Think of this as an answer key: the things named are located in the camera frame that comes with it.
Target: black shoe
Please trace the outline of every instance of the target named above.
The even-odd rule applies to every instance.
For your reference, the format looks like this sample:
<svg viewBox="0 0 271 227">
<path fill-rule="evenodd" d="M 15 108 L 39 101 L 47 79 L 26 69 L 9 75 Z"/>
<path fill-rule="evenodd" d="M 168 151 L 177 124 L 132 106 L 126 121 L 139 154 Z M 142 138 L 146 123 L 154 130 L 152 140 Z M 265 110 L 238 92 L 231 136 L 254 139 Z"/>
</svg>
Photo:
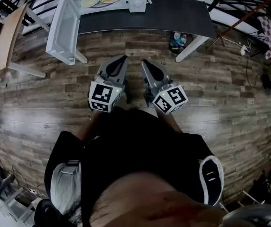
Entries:
<svg viewBox="0 0 271 227">
<path fill-rule="evenodd" d="M 268 74 L 262 75 L 262 85 L 264 89 L 269 89 L 270 78 Z"/>
</svg>

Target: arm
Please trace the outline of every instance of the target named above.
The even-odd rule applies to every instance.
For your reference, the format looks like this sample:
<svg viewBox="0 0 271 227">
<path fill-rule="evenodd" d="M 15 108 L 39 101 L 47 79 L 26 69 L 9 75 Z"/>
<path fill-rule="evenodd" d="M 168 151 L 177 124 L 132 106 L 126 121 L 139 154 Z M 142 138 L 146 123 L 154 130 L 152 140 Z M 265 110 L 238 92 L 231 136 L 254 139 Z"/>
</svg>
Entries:
<svg viewBox="0 0 271 227">
<path fill-rule="evenodd" d="M 181 128 L 179 128 L 179 126 L 176 123 L 176 121 L 175 121 L 174 117 L 172 116 L 172 114 L 165 115 L 157 107 L 154 106 L 154 108 L 155 108 L 156 114 L 157 114 L 157 116 L 158 116 L 158 118 L 160 120 L 162 120 L 165 123 L 167 123 L 168 125 L 170 125 L 177 133 L 182 133 Z"/>
<path fill-rule="evenodd" d="M 105 113 L 94 110 L 77 133 L 77 137 L 81 141 L 88 141 L 92 132 L 96 129 L 98 123 Z"/>
</svg>

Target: dark gray tabletop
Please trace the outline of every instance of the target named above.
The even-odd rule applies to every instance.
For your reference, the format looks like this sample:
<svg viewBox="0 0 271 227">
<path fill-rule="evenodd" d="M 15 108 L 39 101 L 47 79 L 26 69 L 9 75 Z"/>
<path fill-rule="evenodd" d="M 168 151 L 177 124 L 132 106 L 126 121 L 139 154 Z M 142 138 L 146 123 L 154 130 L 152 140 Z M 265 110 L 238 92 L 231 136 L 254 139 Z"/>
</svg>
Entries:
<svg viewBox="0 0 271 227">
<path fill-rule="evenodd" d="M 152 0 L 144 13 L 128 9 L 82 15 L 79 34 L 116 29 L 178 31 L 216 38 L 206 4 L 196 0 Z"/>
</svg>

